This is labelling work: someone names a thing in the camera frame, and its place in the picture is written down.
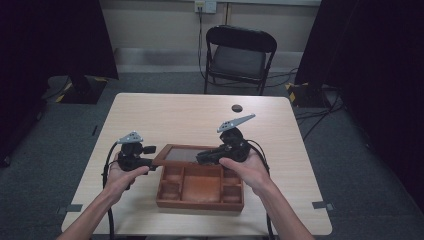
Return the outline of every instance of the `chair backrest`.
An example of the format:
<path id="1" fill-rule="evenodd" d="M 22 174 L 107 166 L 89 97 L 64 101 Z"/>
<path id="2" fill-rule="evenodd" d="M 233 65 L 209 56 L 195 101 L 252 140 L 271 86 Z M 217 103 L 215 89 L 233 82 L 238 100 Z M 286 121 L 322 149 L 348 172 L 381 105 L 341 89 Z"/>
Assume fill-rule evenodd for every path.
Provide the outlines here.
<path id="1" fill-rule="evenodd" d="M 277 50 L 277 41 L 270 34 L 254 29 L 229 25 L 212 27 L 206 33 L 208 48 L 214 45 L 239 48 L 250 51 L 273 53 Z"/>

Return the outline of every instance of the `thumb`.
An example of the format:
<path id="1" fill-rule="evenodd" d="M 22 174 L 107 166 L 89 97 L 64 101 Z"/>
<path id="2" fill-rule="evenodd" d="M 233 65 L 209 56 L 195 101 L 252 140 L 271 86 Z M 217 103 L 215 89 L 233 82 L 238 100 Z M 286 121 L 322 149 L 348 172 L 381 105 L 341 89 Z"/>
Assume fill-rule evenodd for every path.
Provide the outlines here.
<path id="1" fill-rule="evenodd" d="M 219 163 L 222 165 L 222 166 L 224 166 L 224 167 L 227 167 L 227 168 L 229 168 L 229 169 L 231 169 L 231 170 L 233 170 L 233 171 L 235 171 L 235 172 L 238 172 L 239 171 L 239 169 L 242 167 L 241 165 L 240 165 L 240 163 L 238 163 L 238 162 L 236 162 L 236 161 L 234 161 L 233 159 L 231 159 L 231 158 L 221 158 L 221 159 L 219 159 Z"/>
<path id="2" fill-rule="evenodd" d="M 135 179 L 136 177 L 143 175 L 148 171 L 149 171 L 149 167 L 143 166 L 143 167 L 138 167 L 138 168 L 128 172 L 128 175 L 130 175 L 131 178 Z"/>

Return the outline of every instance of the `chair seat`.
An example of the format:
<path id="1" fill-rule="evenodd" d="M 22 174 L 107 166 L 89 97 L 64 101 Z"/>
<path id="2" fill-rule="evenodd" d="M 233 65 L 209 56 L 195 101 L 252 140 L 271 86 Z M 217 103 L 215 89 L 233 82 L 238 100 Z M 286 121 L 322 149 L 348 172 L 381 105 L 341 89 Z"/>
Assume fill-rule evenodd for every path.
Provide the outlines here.
<path id="1" fill-rule="evenodd" d="M 210 66 L 213 75 L 234 75 L 251 79 L 262 79 L 266 54 L 249 50 L 218 46 Z"/>

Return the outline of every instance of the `gray carpet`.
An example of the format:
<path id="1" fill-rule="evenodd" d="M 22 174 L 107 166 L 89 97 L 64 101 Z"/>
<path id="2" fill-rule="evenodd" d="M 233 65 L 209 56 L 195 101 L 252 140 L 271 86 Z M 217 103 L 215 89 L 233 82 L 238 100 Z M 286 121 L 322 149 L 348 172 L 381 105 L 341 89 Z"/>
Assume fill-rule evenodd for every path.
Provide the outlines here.
<path id="1" fill-rule="evenodd" d="M 286 79 L 272 78 L 268 85 Z M 50 79 L 46 96 L 59 90 L 65 80 Z M 60 234 L 64 215 L 57 210 L 71 203 L 112 101 L 120 92 L 202 94 L 203 80 L 200 73 L 122 73 L 119 81 L 107 84 L 97 105 L 57 104 L 49 99 L 42 119 L 11 155 L 11 166 L 0 169 L 0 239 L 54 239 Z M 210 85 L 209 93 L 257 94 L 254 88 Z M 264 95 L 287 93 L 280 85 L 266 88 Z M 334 101 L 335 93 L 328 97 Z M 321 110 L 294 108 L 296 114 Z M 299 120 L 302 134 L 318 119 Z M 335 207 L 329 212 L 333 233 L 317 238 L 423 239 L 423 215 L 393 173 L 366 147 L 364 136 L 342 109 L 321 121 L 305 141 L 323 198 Z"/>

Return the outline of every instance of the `table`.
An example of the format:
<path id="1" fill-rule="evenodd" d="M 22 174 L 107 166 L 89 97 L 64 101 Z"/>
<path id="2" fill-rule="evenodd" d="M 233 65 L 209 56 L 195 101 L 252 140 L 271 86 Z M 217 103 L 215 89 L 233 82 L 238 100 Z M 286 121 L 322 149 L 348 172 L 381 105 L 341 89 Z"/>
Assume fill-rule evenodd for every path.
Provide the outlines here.
<path id="1" fill-rule="evenodd" d="M 231 107 L 239 104 L 241 113 Z M 121 93 L 113 102 L 103 129 L 88 161 L 72 204 L 81 212 L 101 192 L 101 173 L 113 143 L 133 130 L 143 146 L 155 145 L 154 158 L 166 144 L 218 146 L 216 130 L 222 122 L 255 113 L 256 117 L 238 128 L 246 139 L 263 148 L 271 177 L 301 221 L 314 235 L 328 235 L 332 226 L 322 201 L 311 163 L 289 101 L 283 97 L 223 96 L 191 94 Z M 244 188 L 242 212 L 159 208 L 156 193 L 161 168 L 137 178 L 130 191 L 112 207 L 115 233 L 123 235 L 173 236 L 259 236 L 267 235 L 266 213 L 250 187 Z M 68 212 L 65 230 L 81 212 Z M 109 233 L 107 215 L 95 234 Z"/>

